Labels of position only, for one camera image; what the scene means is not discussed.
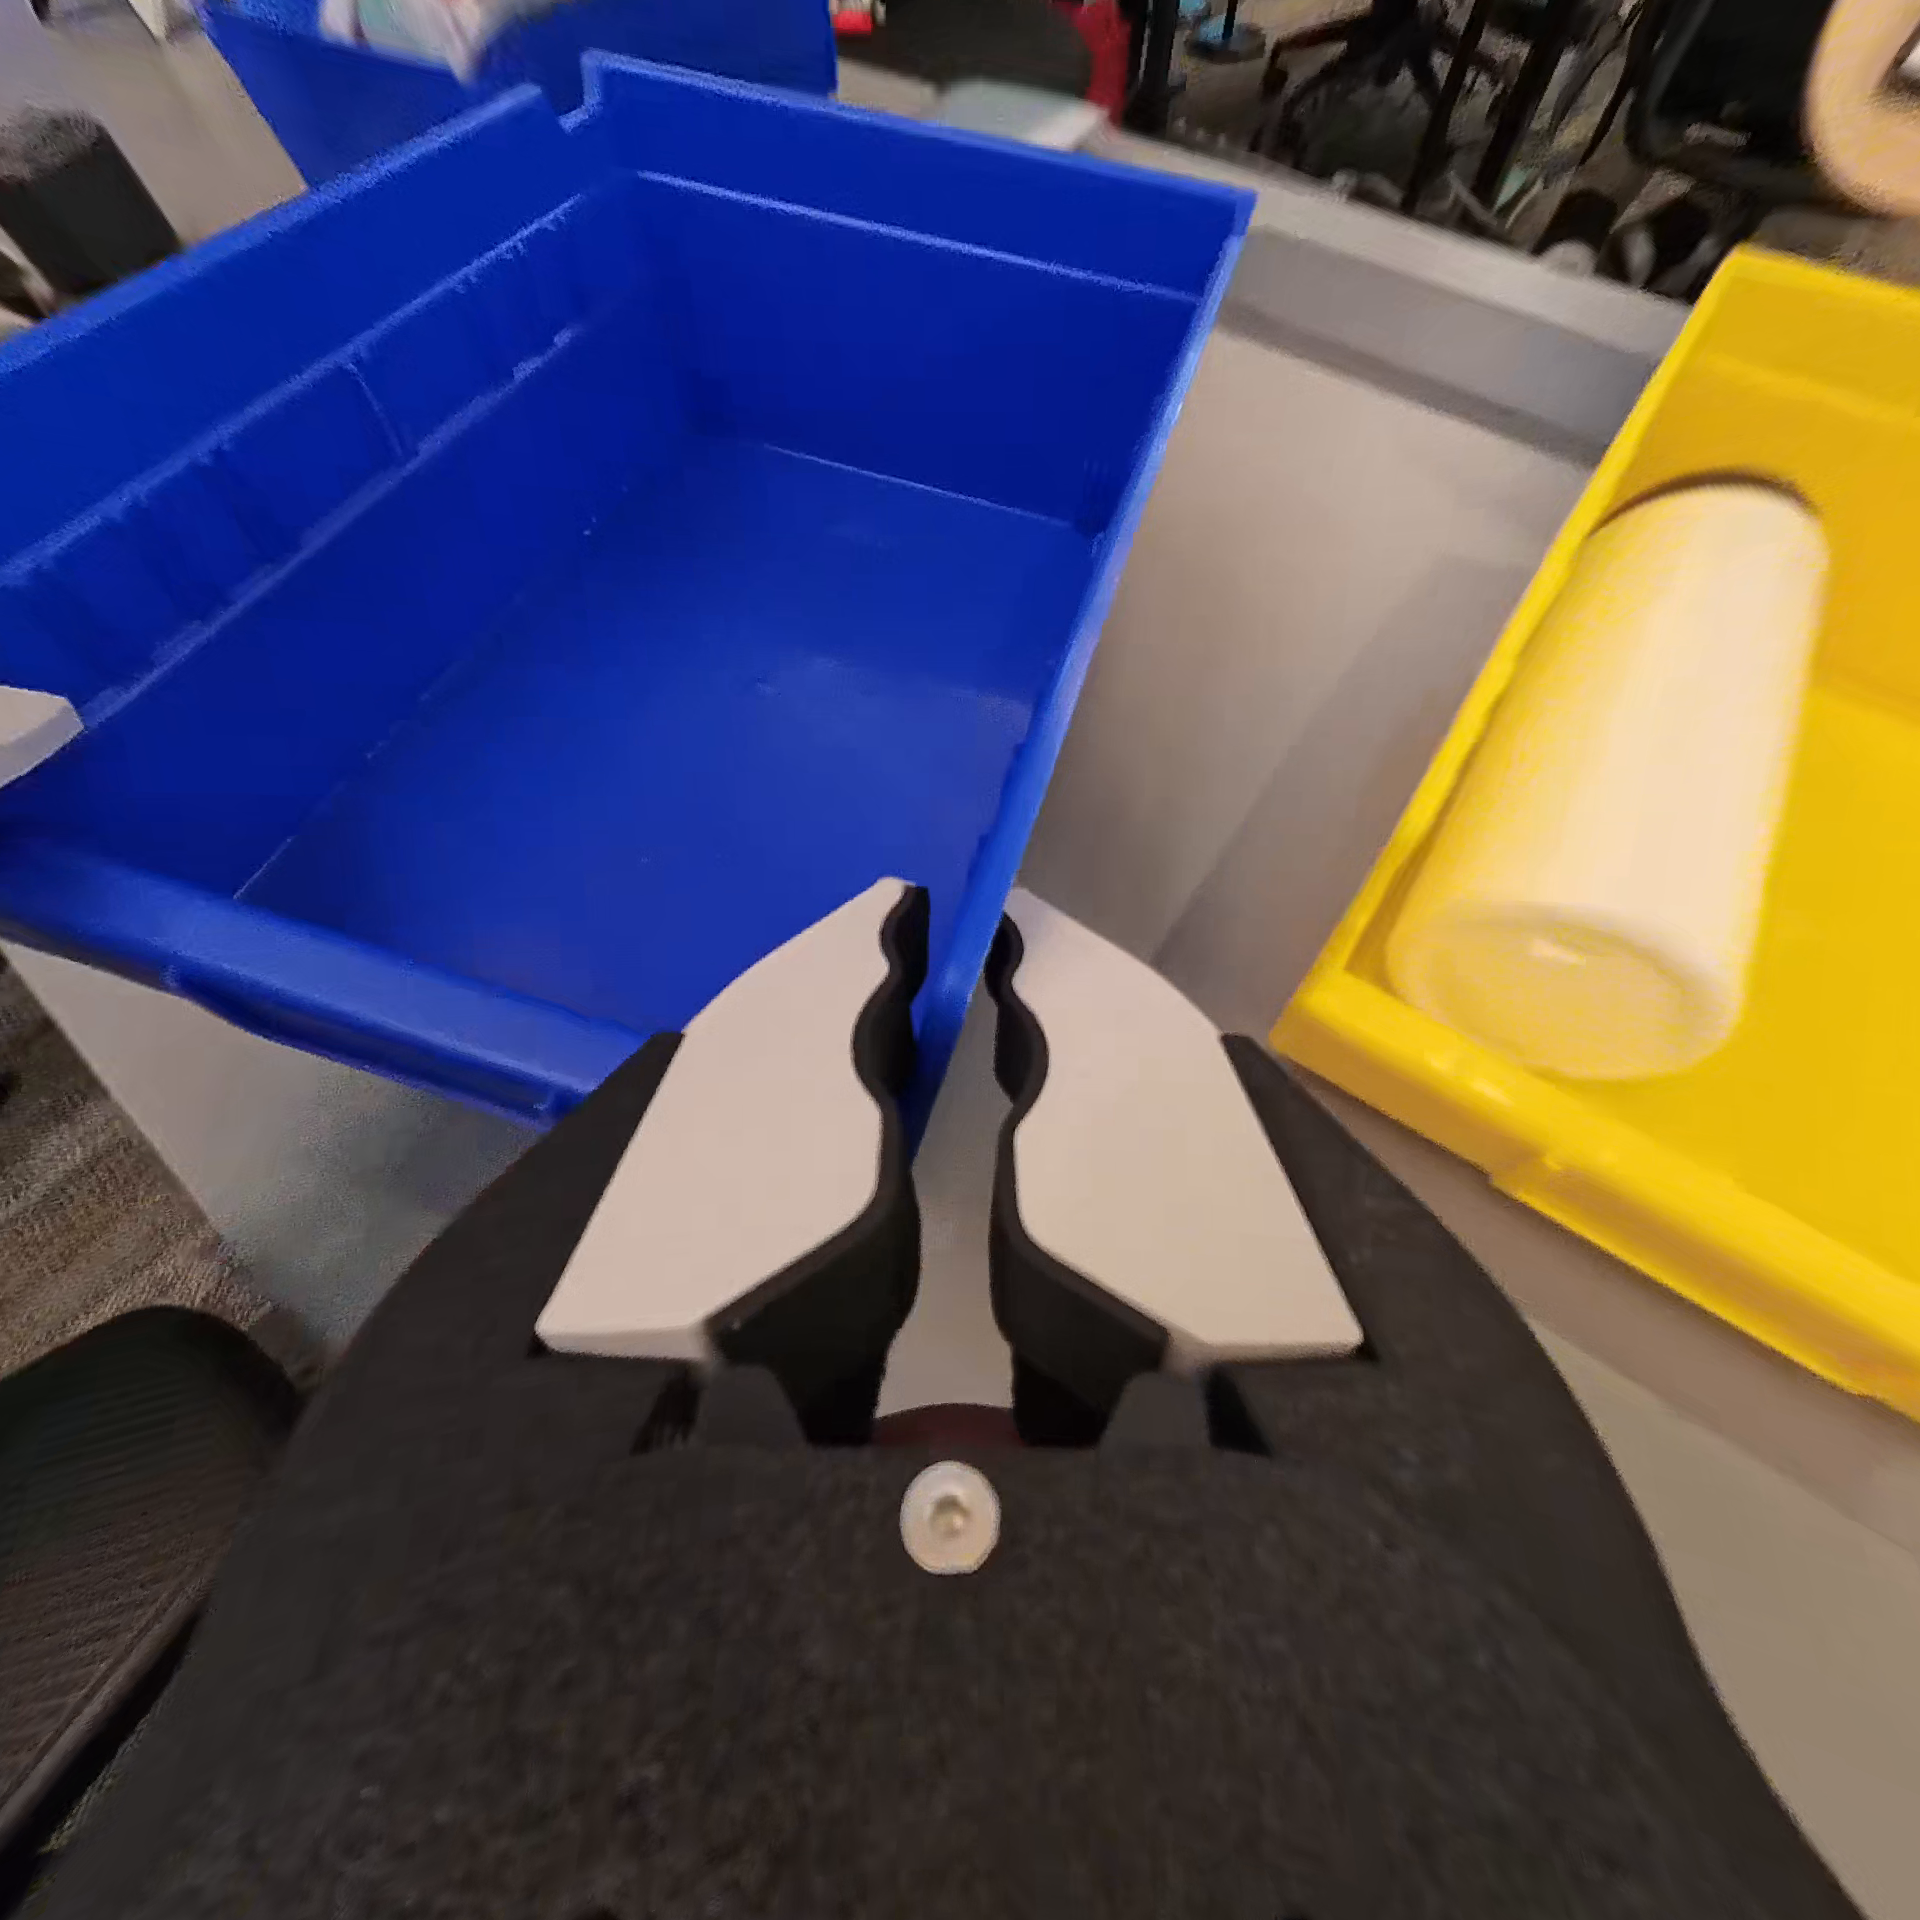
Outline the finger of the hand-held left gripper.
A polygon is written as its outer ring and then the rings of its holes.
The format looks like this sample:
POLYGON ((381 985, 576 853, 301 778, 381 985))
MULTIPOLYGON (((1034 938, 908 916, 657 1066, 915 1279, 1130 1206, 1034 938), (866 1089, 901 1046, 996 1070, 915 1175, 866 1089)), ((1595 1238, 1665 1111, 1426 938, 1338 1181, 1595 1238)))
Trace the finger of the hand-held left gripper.
POLYGON ((0 688, 0 784, 9 786, 84 733, 81 711, 42 688, 0 688))

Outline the instruction sheet on stand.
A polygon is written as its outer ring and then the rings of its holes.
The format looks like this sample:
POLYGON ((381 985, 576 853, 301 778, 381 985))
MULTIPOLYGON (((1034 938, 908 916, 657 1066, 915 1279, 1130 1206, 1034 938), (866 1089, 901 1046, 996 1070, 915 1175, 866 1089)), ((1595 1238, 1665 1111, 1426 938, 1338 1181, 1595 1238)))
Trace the instruction sheet on stand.
POLYGON ((1917 5, 1834 2, 1808 66, 1803 126, 1827 185, 1917 216, 1917 5))

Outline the black battery charger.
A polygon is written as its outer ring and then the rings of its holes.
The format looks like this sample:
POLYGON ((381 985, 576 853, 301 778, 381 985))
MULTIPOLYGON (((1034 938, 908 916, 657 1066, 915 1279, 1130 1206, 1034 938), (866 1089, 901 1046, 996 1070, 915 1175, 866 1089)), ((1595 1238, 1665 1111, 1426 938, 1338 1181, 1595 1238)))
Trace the black battery charger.
POLYGON ((181 237, 102 120, 28 105, 3 124, 3 229, 74 303, 181 253, 181 237))

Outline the white plastic bottle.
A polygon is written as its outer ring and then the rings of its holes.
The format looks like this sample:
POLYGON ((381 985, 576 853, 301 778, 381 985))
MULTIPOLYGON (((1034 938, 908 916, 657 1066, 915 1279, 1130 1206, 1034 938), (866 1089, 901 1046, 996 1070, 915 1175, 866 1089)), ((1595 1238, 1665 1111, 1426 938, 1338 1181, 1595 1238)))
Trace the white plastic bottle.
POLYGON ((1382 938, 1408 1008, 1579 1081, 1700 1065, 1760 936, 1821 519, 1746 492, 1609 517, 1500 700, 1382 938))

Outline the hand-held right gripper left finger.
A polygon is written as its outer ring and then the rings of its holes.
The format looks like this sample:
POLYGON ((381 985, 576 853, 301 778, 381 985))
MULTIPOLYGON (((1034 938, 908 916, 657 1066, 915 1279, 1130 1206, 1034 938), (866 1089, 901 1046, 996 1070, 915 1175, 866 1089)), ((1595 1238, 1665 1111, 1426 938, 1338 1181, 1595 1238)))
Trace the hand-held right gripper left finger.
POLYGON ((905 1136, 929 889, 880 877, 672 1038, 534 1343, 704 1385, 760 1369, 818 1447, 860 1447, 921 1279, 905 1136))

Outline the yellow plastic bin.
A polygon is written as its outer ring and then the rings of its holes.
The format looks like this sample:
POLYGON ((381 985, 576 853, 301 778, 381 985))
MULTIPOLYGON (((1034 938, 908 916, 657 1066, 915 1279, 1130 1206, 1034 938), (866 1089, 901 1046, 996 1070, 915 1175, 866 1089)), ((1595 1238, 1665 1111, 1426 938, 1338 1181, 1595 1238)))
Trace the yellow plastic bin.
POLYGON ((1916 1418, 1916 289, 1741 246, 1694 303, 1274 1042, 1566 1231, 1916 1418), (1388 983, 1388 936, 1579 548, 1700 482, 1800 494, 1830 542, 1732 1034, 1579 1086, 1388 983))

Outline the blue plastic bin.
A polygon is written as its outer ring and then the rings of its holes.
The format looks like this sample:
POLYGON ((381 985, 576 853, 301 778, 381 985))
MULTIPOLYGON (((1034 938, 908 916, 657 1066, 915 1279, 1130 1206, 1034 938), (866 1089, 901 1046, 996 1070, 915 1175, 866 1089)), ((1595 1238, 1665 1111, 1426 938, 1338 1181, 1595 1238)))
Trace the blue plastic bin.
POLYGON ((875 880, 953 1054, 1258 196, 592 53, 5 346, 5 938, 548 1124, 875 880))
POLYGON ((457 118, 498 92, 537 86, 557 111, 585 96, 589 53, 829 97, 828 2, 582 2, 502 25, 469 78, 440 60, 337 39, 323 7, 200 5, 200 23, 309 185, 457 118))

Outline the red bag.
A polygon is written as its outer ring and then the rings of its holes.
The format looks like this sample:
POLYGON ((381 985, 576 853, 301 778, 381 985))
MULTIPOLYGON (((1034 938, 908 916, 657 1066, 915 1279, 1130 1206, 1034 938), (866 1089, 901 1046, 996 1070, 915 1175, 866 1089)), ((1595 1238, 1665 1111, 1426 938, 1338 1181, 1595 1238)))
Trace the red bag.
POLYGON ((1133 25, 1122 2, 1051 2, 1088 50, 1085 97, 1120 124, 1133 80, 1133 25))

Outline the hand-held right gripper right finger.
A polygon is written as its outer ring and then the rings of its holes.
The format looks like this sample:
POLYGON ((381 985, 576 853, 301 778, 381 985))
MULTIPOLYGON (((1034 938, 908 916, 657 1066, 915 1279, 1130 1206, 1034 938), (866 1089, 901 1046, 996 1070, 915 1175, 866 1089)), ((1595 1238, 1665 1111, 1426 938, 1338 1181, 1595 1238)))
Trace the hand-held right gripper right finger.
POLYGON ((1251 1089, 1259 1046, 1026 889, 988 991, 990 1293, 1029 1447, 1096 1444, 1144 1378, 1192 1382, 1206 1416, 1226 1367, 1363 1351, 1251 1089))

